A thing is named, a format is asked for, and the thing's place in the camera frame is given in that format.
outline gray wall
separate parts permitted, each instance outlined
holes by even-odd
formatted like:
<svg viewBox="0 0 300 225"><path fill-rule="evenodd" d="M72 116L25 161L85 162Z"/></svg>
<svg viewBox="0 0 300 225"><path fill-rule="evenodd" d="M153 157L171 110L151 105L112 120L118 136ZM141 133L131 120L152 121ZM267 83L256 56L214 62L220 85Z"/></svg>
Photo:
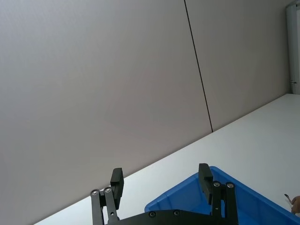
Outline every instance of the gray wall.
<svg viewBox="0 0 300 225"><path fill-rule="evenodd" d="M187 0L213 129L290 91L291 0Z"/></svg>
<svg viewBox="0 0 300 225"><path fill-rule="evenodd" d="M289 90L286 3L187 0L214 129ZM182 0L2 1L0 81L1 224L211 132Z"/></svg>

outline blue plastic bin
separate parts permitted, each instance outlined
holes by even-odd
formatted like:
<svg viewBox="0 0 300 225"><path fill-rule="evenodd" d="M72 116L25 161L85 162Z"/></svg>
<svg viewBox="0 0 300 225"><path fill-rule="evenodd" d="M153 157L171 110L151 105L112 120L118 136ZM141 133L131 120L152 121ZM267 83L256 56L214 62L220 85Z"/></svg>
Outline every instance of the blue plastic bin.
<svg viewBox="0 0 300 225"><path fill-rule="evenodd" d="M279 205L238 182L220 169L211 166L215 180L235 184L236 201L240 225L300 225L300 218ZM203 214L210 213L204 193L198 181L198 174L163 193L145 207L145 212L155 210L186 210Z"/></svg>

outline black line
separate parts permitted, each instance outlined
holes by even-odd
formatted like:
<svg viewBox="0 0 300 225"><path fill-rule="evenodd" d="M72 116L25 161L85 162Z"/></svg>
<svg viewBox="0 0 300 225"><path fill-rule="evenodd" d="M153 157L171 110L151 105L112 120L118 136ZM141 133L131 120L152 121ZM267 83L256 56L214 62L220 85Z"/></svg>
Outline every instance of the black line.
<svg viewBox="0 0 300 225"><path fill-rule="evenodd" d="M186 7L187 20L188 20L189 30L191 31L191 36L192 36L192 41L193 41L194 51L195 51L195 55L196 55L196 60L197 60L197 65L198 65L198 70L199 70L199 75L200 75L200 79L201 79L201 84L202 84L202 88L203 88L203 93L204 93L204 99L205 99L205 103L206 103L206 108L207 108L208 118L210 119L210 128L211 128L211 132L214 132L213 129L212 129L211 118L210 118L210 111L209 111L209 109L208 109L208 104L207 104L206 94L205 94L204 85L203 85L203 80L202 80L202 75L201 75L200 66L199 66L199 60L198 60L198 56L197 56L197 52L196 52L196 47L195 47L195 42L194 42L194 37L193 37L193 33L192 33L191 22L189 21L188 8L187 8L186 0L184 0L184 5L185 5L185 7Z"/></svg>

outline white tabletop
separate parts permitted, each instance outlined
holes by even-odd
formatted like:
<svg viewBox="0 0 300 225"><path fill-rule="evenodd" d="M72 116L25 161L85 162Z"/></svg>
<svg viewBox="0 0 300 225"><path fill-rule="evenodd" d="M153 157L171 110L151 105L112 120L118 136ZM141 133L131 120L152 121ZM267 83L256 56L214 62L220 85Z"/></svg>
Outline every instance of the white tabletop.
<svg viewBox="0 0 300 225"><path fill-rule="evenodd" d="M224 128L126 177L118 216L144 212L147 203L208 163L290 210L300 195L300 95L286 94ZM36 225L92 225L87 197Z"/></svg>

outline metal bolt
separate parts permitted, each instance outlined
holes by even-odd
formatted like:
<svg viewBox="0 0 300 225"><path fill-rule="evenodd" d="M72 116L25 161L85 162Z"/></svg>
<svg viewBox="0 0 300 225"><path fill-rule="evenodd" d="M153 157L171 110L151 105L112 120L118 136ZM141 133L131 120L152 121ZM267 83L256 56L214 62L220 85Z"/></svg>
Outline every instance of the metal bolt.
<svg viewBox="0 0 300 225"><path fill-rule="evenodd" d="M233 185L232 183L228 183L228 184L227 184L227 187L229 187L229 188L233 188L233 187L234 187L234 185Z"/></svg>
<svg viewBox="0 0 300 225"><path fill-rule="evenodd" d="M106 188L104 191L105 191L106 193L109 193L111 190L112 190L112 189L111 189L110 187L108 187L108 188Z"/></svg>
<svg viewBox="0 0 300 225"><path fill-rule="evenodd" d="M180 214L180 213L179 213L178 210L175 210L175 211L174 211L174 215L178 216L179 214Z"/></svg>
<svg viewBox="0 0 300 225"><path fill-rule="evenodd" d="M152 211L152 212L149 213L149 217L154 218L155 216L156 216L155 212Z"/></svg>
<svg viewBox="0 0 300 225"><path fill-rule="evenodd" d="M215 186L215 187L219 187L219 186L220 186L220 183L219 183L219 182L214 182L214 186Z"/></svg>

